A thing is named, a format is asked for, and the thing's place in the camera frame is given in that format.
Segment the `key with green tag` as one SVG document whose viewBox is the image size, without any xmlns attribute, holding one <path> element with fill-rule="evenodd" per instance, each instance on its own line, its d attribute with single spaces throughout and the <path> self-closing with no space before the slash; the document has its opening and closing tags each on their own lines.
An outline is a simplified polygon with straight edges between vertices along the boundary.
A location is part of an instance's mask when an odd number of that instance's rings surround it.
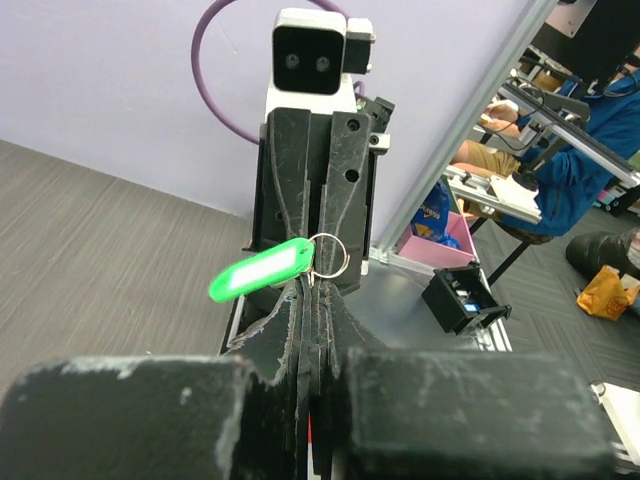
<svg viewBox="0 0 640 480">
<path fill-rule="evenodd" d="M 323 237 L 333 240 L 343 252 L 340 268 L 331 274 L 319 273 L 314 267 L 319 239 Z M 208 295 L 214 302 L 224 303 L 266 287 L 284 285 L 301 275 L 313 286 L 316 279 L 339 277 L 349 263 L 346 246 L 333 234 L 321 232 L 310 238 L 296 237 L 228 266 L 211 281 Z"/>
</svg>

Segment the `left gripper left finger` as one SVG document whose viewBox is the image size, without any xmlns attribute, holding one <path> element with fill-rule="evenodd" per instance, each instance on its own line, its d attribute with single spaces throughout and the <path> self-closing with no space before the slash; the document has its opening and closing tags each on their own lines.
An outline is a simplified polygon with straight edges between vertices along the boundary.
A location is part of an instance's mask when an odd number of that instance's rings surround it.
<svg viewBox="0 0 640 480">
<path fill-rule="evenodd" d="M 19 375 L 1 405 L 5 479 L 304 479 L 300 329 L 309 286 L 222 356 L 82 356 Z"/>
</svg>

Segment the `seated person in blue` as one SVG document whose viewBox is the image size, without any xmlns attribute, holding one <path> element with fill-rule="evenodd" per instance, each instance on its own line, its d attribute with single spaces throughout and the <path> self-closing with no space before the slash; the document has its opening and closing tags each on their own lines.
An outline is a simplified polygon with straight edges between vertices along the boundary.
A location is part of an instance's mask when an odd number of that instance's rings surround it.
<svg viewBox="0 0 640 480">
<path fill-rule="evenodd" d="M 626 68 L 629 73 L 617 75 L 604 94 L 587 95 L 582 100 L 590 108 L 586 133 L 629 160 L 639 150 L 639 69 L 630 64 Z M 466 140 L 450 163 L 480 176 L 506 178 L 539 154 L 538 148 L 520 155 L 490 152 L 484 145 Z M 536 204 L 541 220 L 531 224 L 500 213 L 494 219 L 507 229 L 533 238 L 562 236 L 582 218 L 612 178 L 586 154 L 565 145 L 536 171 Z"/>
</svg>

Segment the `small black open box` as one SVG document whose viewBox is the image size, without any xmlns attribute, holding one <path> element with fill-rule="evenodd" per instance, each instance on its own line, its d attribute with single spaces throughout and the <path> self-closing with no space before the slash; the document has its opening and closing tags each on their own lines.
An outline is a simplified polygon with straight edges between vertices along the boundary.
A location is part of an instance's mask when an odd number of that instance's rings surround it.
<svg viewBox="0 0 640 480">
<path fill-rule="evenodd" d="M 471 328 L 491 327 L 497 320 L 508 319 L 512 312 L 511 306 L 494 299 L 477 263 L 436 269 L 421 297 L 441 329 L 455 335 Z"/>
</svg>

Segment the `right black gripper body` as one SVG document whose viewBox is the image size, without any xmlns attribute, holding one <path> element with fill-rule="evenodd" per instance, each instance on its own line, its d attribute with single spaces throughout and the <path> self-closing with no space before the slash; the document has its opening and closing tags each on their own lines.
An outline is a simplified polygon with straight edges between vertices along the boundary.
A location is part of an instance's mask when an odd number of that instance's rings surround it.
<svg viewBox="0 0 640 480">
<path fill-rule="evenodd" d="M 386 133 L 387 125 L 393 113 L 392 103 L 377 97 L 369 99 L 357 96 L 360 109 L 355 113 L 369 117 L 369 146 L 368 146 L 368 175 L 367 175 L 367 232 L 365 250 L 361 263 L 367 261 L 371 240 L 371 226 L 373 214 L 373 198 L 376 179 L 377 160 L 389 148 L 390 137 Z M 323 114 L 310 115 L 309 144 L 307 157 L 306 180 L 309 188 L 308 233 L 310 238 L 319 231 L 321 208 L 321 194 L 326 182 L 330 131 L 332 116 Z M 268 146 L 268 116 L 261 127 L 259 137 L 259 153 L 257 163 L 257 179 L 253 212 L 252 239 L 249 246 L 252 252 L 261 252 L 274 247 L 286 240 L 282 240 L 282 218 L 278 211 L 278 201 L 275 195 L 273 176 L 270 169 L 270 155 Z M 319 251 L 316 254 L 315 267 L 319 272 Z"/>
</svg>

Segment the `orange paper bag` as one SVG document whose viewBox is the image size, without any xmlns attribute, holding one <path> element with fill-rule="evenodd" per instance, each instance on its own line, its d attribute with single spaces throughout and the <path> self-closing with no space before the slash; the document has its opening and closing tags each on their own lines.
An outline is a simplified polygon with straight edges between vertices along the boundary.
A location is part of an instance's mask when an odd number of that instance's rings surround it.
<svg viewBox="0 0 640 480">
<path fill-rule="evenodd" d="M 604 265 L 577 295 L 576 304 L 591 316 L 617 321 L 638 298 L 638 279 Z"/>
</svg>

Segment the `aluminium frame rail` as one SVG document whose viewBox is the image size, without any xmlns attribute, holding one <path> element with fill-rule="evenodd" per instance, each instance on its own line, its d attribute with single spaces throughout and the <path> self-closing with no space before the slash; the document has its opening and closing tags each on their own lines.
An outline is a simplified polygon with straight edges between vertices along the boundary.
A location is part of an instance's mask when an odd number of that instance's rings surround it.
<svg viewBox="0 0 640 480">
<path fill-rule="evenodd" d="M 552 1 L 360 1 L 375 28 L 370 92 L 395 103 L 372 224 L 383 257 L 440 177 Z"/>
</svg>

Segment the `pink storage bin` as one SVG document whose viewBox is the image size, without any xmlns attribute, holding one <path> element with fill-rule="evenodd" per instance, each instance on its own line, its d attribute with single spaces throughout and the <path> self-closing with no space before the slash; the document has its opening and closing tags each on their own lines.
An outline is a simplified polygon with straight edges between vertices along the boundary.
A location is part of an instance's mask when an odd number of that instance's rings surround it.
<svg viewBox="0 0 640 480">
<path fill-rule="evenodd" d="M 433 268 L 465 267 L 479 260 L 467 220 L 450 211 L 444 233 L 428 236 L 426 225 L 411 223 L 397 243 L 399 256 Z"/>
</svg>

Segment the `blue snack bag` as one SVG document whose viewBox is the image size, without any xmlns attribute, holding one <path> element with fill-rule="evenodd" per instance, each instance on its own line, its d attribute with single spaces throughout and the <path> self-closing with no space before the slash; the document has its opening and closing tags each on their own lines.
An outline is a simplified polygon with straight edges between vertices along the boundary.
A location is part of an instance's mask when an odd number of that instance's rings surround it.
<svg viewBox="0 0 640 480">
<path fill-rule="evenodd" d="M 439 180 L 420 205 L 411 220 L 412 233 L 443 246 L 458 249 L 459 242 L 447 232 L 450 195 L 443 180 Z"/>
</svg>

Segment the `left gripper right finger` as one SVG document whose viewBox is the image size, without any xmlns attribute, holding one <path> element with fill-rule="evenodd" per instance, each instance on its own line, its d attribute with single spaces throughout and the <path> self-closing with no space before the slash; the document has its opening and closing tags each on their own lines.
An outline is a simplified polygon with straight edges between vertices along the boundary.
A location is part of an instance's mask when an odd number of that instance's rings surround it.
<svg viewBox="0 0 640 480">
<path fill-rule="evenodd" d="M 312 291 L 323 348 L 312 411 L 323 479 L 611 479 L 605 419 L 563 358 L 389 349 L 330 283 Z"/>
</svg>

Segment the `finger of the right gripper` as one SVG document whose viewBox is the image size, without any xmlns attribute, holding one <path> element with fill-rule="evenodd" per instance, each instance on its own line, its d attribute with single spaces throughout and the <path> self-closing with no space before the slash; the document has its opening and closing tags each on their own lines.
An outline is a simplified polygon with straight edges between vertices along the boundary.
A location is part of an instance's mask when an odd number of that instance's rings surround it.
<svg viewBox="0 0 640 480">
<path fill-rule="evenodd" d="M 333 282 L 342 293 L 360 287 L 367 232 L 369 117 L 336 112 L 332 116 L 326 182 L 321 194 L 319 272 L 330 275 L 350 255 L 347 269 Z"/>
<path fill-rule="evenodd" d="M 309 110 L 278 107 L 268 116 L 270 169 L 282 218 L 282 240 L 308 233 L 310 115 Z"/>
</svg>

